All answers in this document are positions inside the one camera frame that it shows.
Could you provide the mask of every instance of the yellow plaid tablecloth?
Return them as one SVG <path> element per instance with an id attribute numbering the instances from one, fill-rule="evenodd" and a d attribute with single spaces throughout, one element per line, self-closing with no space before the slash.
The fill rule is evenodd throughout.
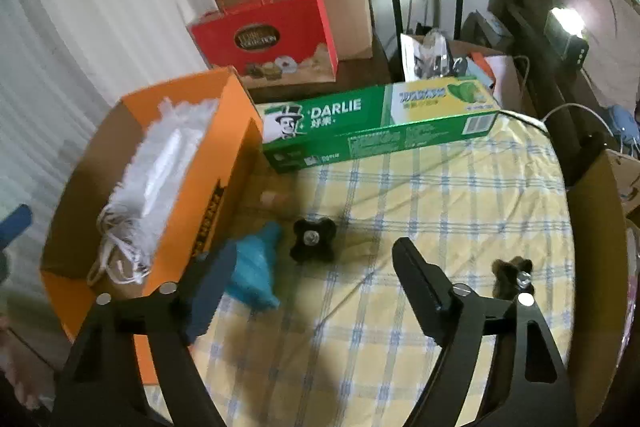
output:
<path id="1" fill-rule="evenodd" d="M 194 361 L 230 427 L 402 425 L 440 348 L 425 338 L 391 264 L 408 236 L 452 282 L 491 296 L 495 259 L 533 261 L 536 300 L 566 359 L 574 244 L 564 184 L 542 133 L 506 116 L 488 137 L 306 169 L 284 176 L 261 158 L 232 235 L 268 219 L 264 190 L 295 194 L 300 215 L 338 226 L 337 262 L 296 265 L 283 221 L 279 309 L 252 313 L 224 296 Z M 458 420 L 475 418 L 493 339 L 485 337 Z M 166 414 L 158 388 L 150 403 Z"/>

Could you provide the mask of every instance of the barcode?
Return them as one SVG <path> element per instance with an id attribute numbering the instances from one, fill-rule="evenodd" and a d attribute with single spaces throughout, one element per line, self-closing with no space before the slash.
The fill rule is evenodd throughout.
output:
<path id="1" fill-rule="evenodd" d="M 466 119 L 465 128 L 462 134 L 473 134 L 491 129 L 494 123 L 494 114 L 481 114 L 480 116 L 470 116 Z"/>

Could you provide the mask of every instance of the green box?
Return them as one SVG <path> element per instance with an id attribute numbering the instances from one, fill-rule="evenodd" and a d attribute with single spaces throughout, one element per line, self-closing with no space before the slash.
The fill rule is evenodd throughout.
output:
<path id="1" fill-rule="evenodd" d="M 453 77 L 270 105 L 263 152 L 277 172 L 485 136 L 500 107 L 476 79 Z"/>

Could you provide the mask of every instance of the orange shoe box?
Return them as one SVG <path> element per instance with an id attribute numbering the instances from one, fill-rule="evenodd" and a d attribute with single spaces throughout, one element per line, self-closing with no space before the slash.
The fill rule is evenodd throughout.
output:
<path id="1" fill-rule="evenodd" d="M 96 220 L 113 187 L 160 118 L 158 104 L 168 98 L 199 103 L 220 99 L 180 188 L 151 273 L 143 285 L 114 285 L 104 276 L 93 288 L 85 277 L 100 245 Z M 51 222 L 40 272 L 53 309 L 73 340 L 97 295 L 114 299 L 152 293 L 180 279 L 193 255 L 218 247 L 262 143 L 262 120 L 232 70 L 217 69 L 157 84 L 128 94 L 109 112 L 66 184 Z M 136 336 L 144 383 L 158 383 L 146 337 Z"/>

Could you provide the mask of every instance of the red gift box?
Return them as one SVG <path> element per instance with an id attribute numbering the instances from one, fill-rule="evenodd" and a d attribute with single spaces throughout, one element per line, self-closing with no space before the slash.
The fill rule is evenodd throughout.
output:
<path id="1" fill-rule="evenodd" d="M 209 64 L 235 67 L 247 88 L 335 82 L 338 57 L 323 0 L 252 0 L 190 30 Z"/>

